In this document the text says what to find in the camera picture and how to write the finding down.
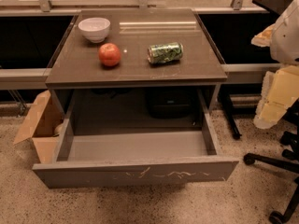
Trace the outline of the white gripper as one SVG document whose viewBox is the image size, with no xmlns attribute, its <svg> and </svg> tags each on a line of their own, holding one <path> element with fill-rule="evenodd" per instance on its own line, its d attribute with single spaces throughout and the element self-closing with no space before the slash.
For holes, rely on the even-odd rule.
<svg viewBox="0 0 299 224">
<path fill-rule="evenodd" d="M 269 25 L 251 39 L 257 47 L 269 47 L 271 57 L 293 64 L 267 72 L 263 78 L 261 100 L 253 119 L 259 129 L 276 125 L 299 99 L 299 0 L 293 0 L 276 23 Z"/>
</svg>

